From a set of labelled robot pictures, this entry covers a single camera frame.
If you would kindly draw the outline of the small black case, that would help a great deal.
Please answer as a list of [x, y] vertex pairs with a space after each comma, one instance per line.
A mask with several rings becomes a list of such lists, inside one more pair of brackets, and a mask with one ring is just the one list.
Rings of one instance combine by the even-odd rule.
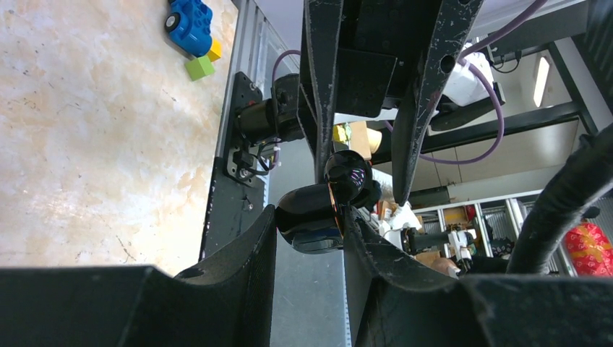
[[322, 183], [285, 194], [275, 209], [279, 234], [296, 251], [324, 254], [343, 248], [345, 217], [352, 207], [371, 212], [382, 196], [372, 167], [353, 150], [333, 153]]

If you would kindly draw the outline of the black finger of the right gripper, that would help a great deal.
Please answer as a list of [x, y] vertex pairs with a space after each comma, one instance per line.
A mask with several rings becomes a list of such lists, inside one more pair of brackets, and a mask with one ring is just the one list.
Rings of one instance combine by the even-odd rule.
[[305, 1], [302, 20], [302, 130], [322, 183], [332, 153], [342, 1]]
[[426, 128], [458, 60], [482, 1], [441, 1], [416, 76], [405, 92], [391, 131], [393, 197], [408, 201]]

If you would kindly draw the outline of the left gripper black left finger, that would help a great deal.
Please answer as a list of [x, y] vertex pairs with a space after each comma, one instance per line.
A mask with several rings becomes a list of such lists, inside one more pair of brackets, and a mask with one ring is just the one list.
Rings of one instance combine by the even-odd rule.
[[170, 277], [150, 265], [4, 268], [3, 346], [268, 346], [275, 209]]

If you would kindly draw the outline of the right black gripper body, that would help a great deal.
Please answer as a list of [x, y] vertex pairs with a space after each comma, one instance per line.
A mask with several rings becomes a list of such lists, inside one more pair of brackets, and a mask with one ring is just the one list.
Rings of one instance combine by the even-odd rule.
[[335, 110], [374, 118], [397, 108], [425, 58], [441, 1], [345, 1]]

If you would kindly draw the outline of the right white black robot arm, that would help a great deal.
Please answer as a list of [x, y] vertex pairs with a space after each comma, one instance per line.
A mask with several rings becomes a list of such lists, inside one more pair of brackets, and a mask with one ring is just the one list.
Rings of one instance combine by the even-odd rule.
[[273, 79], [272, 96], [237, 113], [244, 139], [307, 140], [315, 179], [333, 146], [337, 113], [397, 111], [391, 131], [393, 196], [408, 200], [426, 129], [480, 1], [305, 1], [299, 72]]

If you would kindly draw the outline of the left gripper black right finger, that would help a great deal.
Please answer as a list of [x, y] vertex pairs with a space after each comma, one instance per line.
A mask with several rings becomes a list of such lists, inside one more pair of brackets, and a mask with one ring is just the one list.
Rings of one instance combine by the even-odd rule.
[[438, 273], [344, 218], [354, 346], [610, 346], [612, 281]]

